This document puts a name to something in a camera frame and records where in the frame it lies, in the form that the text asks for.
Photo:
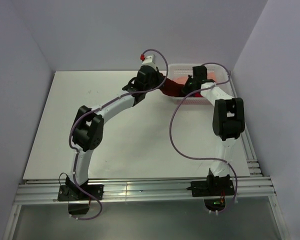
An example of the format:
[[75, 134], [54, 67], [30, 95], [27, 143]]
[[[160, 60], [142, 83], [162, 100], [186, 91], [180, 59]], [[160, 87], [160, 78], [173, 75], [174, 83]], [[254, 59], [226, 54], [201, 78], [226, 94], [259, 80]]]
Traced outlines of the dark red t-shirt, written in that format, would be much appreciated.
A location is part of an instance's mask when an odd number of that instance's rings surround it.
[[166, 78], [164, 84], [159, 88], [159, 90], [168, 97], [183, 97], [183, 87], [183, 84], [177, 83], [169, 78]]

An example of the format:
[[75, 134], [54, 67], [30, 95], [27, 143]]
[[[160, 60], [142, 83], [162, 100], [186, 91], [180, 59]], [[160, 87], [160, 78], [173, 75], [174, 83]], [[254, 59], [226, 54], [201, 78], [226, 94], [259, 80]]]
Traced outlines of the white plastic basket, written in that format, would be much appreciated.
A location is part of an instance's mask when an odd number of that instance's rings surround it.
[[[207, 73], [214, 72], [217, 78], [216, 83], [225, 84], [219, 85], [219, 87], [228, 95], [233, 96], [233, 91], [231, 87], [231, 72], [219, 63], [209, 62], [209, 63], [173, 63], [168, 65], [168, 78], [179, 77], [184, 75], [193, 75], [193, 67], [204, 65], [207, 68]], [[178, 105], [183, 97], [169, 97], [176, 105]], [[184, 105], [210, 105], [210, 102], [203, 98], [192, 98], [188, 97], [184, 102]]]

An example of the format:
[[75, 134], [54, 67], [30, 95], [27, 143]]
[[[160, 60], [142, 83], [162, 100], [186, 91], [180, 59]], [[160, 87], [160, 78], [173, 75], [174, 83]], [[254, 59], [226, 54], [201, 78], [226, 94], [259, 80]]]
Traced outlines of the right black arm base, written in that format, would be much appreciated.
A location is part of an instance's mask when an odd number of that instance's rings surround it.
[[203, 202], [208, 213], [215, 215], [226, 209], [226, 197], [236, 195], [233, 181], [229, 175], [225, 177], [208, 176], [206, 180], [191, 181], [190, 186], [186, 189], [191, 191], [193, 198], [212, 197], [205, 198]]

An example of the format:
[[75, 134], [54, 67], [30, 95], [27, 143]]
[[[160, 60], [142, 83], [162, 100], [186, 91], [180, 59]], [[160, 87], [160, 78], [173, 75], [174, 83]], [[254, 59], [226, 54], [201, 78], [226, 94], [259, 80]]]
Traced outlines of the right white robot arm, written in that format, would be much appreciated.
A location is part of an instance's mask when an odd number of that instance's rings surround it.
[[200, 95], [214, 107], [212, 130], [218, 142], [216, 160], [210, 166], [210, 173], [215, 177], [225, 177], [231, 172], [229, 163], [234, 145], [245, 130], [244, 101], [226, 93], [213, 79], [209, 79], [204, 65], [192, 68], [192, 75], [188, 76], [181, 92], [192, 97], [196, 94], [195, 90], [200, 90]]

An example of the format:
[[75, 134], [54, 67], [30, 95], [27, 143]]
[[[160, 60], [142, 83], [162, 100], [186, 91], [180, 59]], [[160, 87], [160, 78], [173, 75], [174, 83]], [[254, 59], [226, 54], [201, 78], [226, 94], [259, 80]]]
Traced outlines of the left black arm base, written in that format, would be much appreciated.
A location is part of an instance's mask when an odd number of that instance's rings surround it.
[[[86, 185], [82, 186], [84, 192], [74, 187], [74, 191], [66, 186], [61, 185], [57, 196], [58, 202], [68, 202], [68, 213], [70, 217], [82, 221], [92, 220], [99, 217], [103, 210], [103, 205], [100, 202], [104, 193], [104, 185]], [[97, 200], [100, 209], [94, 216], [84, 217], [88, 213], [91, 207], [92, 201]]]

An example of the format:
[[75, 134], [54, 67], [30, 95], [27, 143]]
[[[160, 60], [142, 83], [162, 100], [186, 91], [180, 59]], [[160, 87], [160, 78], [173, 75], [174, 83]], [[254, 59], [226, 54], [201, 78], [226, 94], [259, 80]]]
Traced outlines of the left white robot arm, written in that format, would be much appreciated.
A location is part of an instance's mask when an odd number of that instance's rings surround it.
[[160, 88], [165, 80], [166, 77], [157, 67], [143, 65], [114, 99], [95, 108], [82, 105], [78, 109], [68, 139], [75, 155], [71, 173], [65, 182], [72, 197], [81, 200], [88, 193], [86, 185], [91, 157], [102, 142], [104, 125], [119, 113], [140, 103], [148, 92]]

